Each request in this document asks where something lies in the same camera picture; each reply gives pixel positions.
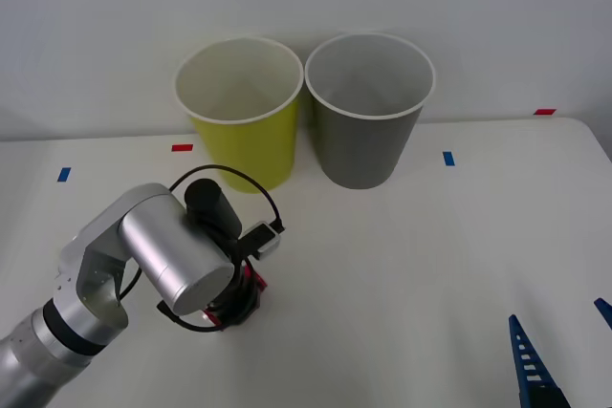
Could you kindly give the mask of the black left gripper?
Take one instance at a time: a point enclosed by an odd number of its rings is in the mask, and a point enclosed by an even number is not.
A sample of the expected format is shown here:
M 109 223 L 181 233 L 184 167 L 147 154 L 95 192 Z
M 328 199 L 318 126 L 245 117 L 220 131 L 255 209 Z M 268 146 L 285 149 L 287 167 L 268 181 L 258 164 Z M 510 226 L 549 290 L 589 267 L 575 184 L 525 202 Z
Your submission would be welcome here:
M 259 308 L 260 297 L 261 276 L 247 258 L 235 269 L 226 288 L 207 306 L 207 319 L 215 327 L 240 325 Z

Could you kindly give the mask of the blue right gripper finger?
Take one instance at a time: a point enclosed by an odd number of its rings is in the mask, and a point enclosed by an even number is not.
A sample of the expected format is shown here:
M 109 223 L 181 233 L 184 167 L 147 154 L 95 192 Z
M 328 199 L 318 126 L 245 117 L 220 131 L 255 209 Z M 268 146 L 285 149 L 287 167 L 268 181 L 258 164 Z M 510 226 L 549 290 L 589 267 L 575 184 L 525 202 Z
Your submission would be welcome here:
M 594 305 L 600 312 L 606 324 L 609 326 L 610 329 L 612 329 L 612 306 L 602 298 L 596 299 L 594 301 Z
M 521 408 L 569 408 L 570 404 L 553 380 L 519 320 L 509 317 L 509 330 Z

